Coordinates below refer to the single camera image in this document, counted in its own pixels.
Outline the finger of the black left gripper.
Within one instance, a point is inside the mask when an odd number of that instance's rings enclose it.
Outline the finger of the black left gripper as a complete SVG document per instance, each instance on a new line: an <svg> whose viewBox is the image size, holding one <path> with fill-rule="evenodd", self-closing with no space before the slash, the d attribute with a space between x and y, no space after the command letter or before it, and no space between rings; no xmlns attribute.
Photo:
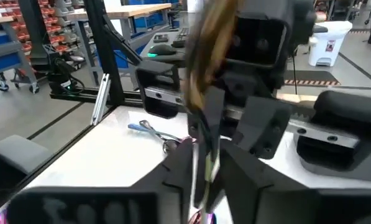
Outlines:
<svg viewBox="0 0 371 224"><path fill-rule="evenodd" d="M273 158L291 112L292 107L287 103L248 97L234 133L234 144L256 157Z"/></svg>
<svg viewBox="0 0 371 224"><path fill-rule="evenodd" d="M203 109L192 109L192 121L197 124L199 148L215 162L219 151L221 121L225 109L225 91L211 86L205 94Z"/></svg>

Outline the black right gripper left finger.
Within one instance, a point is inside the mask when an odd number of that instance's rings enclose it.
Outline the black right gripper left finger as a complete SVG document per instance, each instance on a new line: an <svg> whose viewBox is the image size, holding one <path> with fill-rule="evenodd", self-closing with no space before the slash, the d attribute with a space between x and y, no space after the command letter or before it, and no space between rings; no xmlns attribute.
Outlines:
<svg viewBox="0 0 371 224"><path fill-rule="evenodd" d="M193 183L193 141L184 140L132 188L152 194L141 206L142 224L188 224Z"/></svg>

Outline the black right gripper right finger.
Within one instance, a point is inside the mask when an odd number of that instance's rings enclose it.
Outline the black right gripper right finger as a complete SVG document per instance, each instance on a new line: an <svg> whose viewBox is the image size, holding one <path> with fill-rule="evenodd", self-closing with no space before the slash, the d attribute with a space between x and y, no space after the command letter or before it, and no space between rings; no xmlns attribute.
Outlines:
<svg viewBox="0 0 371 224"><path fill-rule="evenodd" d="M315 224L316 195L228 140L219 176L233 224Z"/></svg>

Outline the glossy black spoon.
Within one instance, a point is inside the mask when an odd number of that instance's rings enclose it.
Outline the glossy black spoon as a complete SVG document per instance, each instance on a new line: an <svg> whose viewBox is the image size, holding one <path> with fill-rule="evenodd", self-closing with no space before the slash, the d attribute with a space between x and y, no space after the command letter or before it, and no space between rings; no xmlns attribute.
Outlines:
<svg viewBox="0 0 371 224"><path fill-rule="evenodd" d="M152 130L152 131L156 131L151 125L150 123L147 121L147 120L142 120L142 121L139 121L139 124L143 127L143 128L146 128L146 129L149 129L149 130ZM163 149L163 152L165 154L169 154L171 153L172 151L174 151L181 143L181 140L177 137L169 137L168 139L166 137L164 137L163 135L161 134L154 134L156 137L160 138L161 140L163 140L163 146L162 146L162 149Z"/></svg>

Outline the iridescent rainbow spoon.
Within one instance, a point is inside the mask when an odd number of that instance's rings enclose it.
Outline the iridescent rainbow spoon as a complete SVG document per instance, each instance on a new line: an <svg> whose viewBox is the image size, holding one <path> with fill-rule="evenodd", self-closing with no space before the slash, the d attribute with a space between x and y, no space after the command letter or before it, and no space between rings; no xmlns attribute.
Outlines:
<svg viewBox="0 0 371 224"><path fill-rule="evenodd" d="M128 124L127 127L129 129L133 129L133 130L136 130L136 131L142 131L142 132L146 132L146 133L152 133L152 134L161 134L161 132L158 132L154 129L148 129L148 128L145 128L143 126L140 126L138 124Z"/></svg>
<svg viewBox="0 0 371 224"><path fill-rule="evenodd" d="M188 220L188 224L203 224L201 219L201 211L199 210L191 216ZM217 224L216 215L214 213L208 214L207 224Z"/></svg>

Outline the hazard striped floor mat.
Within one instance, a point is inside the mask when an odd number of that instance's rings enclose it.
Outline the hazard striped floor mat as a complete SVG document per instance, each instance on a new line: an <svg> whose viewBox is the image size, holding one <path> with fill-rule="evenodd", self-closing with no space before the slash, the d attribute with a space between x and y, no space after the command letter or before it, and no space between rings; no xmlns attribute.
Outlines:
<svg viewBox="0 0 371 224"><path fill-rule="evenodd" d="M285 85L301 86L338 86L341 83L327 71L298 70L294 75L293 70L284 74Z"/></svg>

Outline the white lidded trash bin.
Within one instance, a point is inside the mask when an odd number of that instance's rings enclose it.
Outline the white lidded trash bin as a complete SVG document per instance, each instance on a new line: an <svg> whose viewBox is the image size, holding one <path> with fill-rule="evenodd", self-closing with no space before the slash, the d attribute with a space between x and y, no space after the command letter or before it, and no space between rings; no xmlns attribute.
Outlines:
<svg viewBox="0 0 371 224"><path fill-rule="evenodd" d="M314 25L310 45L309 61L311 66L327 65L333 67L346 34L352 29L349 21L317 22Z"/></svg>

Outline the black computer mouse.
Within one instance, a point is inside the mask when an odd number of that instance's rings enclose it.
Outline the black computer mouse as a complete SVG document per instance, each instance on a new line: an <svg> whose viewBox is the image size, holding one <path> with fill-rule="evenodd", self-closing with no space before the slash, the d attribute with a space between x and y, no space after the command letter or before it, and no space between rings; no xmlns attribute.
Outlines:
<svg viewBox="0 0 371 224"><path fill-rule="evenodd" d="M149 49L148 56L156 57L160 55L175 55L177 53L176 48L167 44L154 45Z"/></svg>

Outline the black keyboard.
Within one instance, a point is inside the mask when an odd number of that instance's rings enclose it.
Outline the black keyboard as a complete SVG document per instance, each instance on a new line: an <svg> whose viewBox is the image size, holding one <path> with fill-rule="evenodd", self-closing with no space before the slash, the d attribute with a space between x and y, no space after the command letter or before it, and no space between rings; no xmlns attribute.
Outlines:
<svg viewBox="0 0 371 224"><path fill-rule="evenodd" d="M189 28L184 27L182 28L175 39L172 42L172 47L174 48L183 48L186 44L186 41L188 39L188 34L189 34Z"/></svg>

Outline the aluminium extrusion bar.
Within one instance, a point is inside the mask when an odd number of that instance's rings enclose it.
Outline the aluminium extrusion bar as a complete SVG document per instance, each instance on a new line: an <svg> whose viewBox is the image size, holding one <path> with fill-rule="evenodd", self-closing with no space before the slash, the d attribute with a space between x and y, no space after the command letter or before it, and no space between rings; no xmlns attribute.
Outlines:
<svg viewBox="0 0 371 224"><path fill-rule="evenodd" d="M109 96L109 89L111 86L111 78L109 73L104 73L101 84L99 86L98 95L94 104L93 114L91 117L91 125L98 125L103 117L106 102Z"/></svg>

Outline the wooden top workbench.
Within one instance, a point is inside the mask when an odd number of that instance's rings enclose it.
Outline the wooden top workbench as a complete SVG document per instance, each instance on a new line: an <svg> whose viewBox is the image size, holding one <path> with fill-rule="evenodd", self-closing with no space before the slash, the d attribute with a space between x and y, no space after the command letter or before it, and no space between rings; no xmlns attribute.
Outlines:
<svg viewBox="0 0 371 224"><path fill-rule="evenodd" d="M116 50L122 52L124 61L136 67L141 63L142 57L135 49L155 33L151 31L132 39L129 21L133 21L135 16L143 16L150 12L165 12L172 6L170 3L142 4L106 9L102 0L84 0L84 2L84 9L76 9L69 13L68 17L78 24L78 32L85 46L88 45L88 40L81 23L89 23L102 71L113 74L118 74Z"/></svg>

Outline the grey chair seat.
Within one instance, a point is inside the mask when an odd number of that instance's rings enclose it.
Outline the grey chair seat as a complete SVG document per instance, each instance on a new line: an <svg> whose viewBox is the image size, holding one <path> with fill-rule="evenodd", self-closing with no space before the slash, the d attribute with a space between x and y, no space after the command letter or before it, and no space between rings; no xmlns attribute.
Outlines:
<svg viewBox="0 0 371 224"><path fill-rule="evenodd" d="M49 149L22 136L12 135L0 140L0 159L24 174L33 172L51 155Z"/></svg>

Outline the rack of red bins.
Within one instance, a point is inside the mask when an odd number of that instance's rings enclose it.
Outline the rack of red bins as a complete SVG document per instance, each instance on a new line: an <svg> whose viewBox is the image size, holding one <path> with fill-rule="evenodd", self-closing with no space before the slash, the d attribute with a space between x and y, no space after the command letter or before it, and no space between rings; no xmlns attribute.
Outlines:
<svg viewBox="0 0 371 224"><path fill-rule="evenodd" d="M14 29L22 43L27 57L33 41L50 44L66 61L73 64L84 62L85 59L75 52L79 48L79 38L72 29L72 21L68 14L74 11L71 0L0 0L2 17L13 19L9 25Z"/></svg>

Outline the blue rolling cart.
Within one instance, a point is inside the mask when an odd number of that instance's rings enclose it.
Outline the blue rolling cart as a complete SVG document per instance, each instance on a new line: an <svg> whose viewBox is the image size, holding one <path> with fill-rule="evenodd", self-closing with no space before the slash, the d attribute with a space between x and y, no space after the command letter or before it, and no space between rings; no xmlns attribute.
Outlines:
<svg viewBox="0 0 371 224"><path fill-rule="evenodd" d="M4 32L0 32L0 90L8 91L9 85L6 83L4 72L14 69L14 78L11 82L16 88L19 84L29 84L29 91L33 94L39 92L39 84L34 70L22 49L22 44L17 38L15 30L10 23L11 17L0 17L0 25Z"/></svg>

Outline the black metal table frame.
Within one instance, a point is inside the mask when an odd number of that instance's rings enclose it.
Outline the black metal table frame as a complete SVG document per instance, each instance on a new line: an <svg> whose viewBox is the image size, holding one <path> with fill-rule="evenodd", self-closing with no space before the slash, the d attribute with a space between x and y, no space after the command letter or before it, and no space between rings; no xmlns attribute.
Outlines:
<svg viewBox="0 0 371 224"><path fill-rule="evenodd" d="M42 27L41 12L37 6L37 0L29 0L29 2L20 0L19 3L20 7L23 7L24 9L33 10L30 13L32 14L31 16L35 17L34 22L37 24L37 28L35 29L42 31L42 28L44 29L44 27ZM111 83L109 87L108 99L108 106L110 106L110 108L102 117L102 119L105 119L119 106L131 106L130 103L135 103L136 106L140 106L141 103L139 95L140 93L131 93L122 89L121 78L116 64L113 47L119 48L119 50L126 55L127 59L129 59L134 66L137 66L142 61L142 58L133 49L131 49L128 41L120 33L118 33L117 30L114 29L114 26L110 21L109 14L106 12L103 0L85 0L85 10L88 16L89 24L91 25L91 30L93 31L94 42L97 47L103 72L106 75L110 75L108 78L108 81ZM83 103L90 103L91 100L98 99L97 95L99 93L96 90L86 88L85 91L92 95L90 99L86 99L86 95L81 95L80 93L78 96L70 96L68 94L64 95L61 92L53 92L51 97L59 100L75 100ZM82 130L82 132L80 132L68 144L50 156L47 160L43 161L43 163L39 164L39 166L37 166L34 171L32 171L27 177L19 182L18 185L13 188L13 190L8 190L8 193L0 198L0 212L4 206L8 205L13 196L19 193L20 190L24 190L24 187L27 184L31 183L35 178L40 177L45 169L50 167L52 164L56 164L57 161L61 159L62 156L66 155L68 151L71 152L72 147L81 140L81 137L85 137L86 134L88 134L94 128L94 126L95 125L92 121L89 126Z"/></svg>

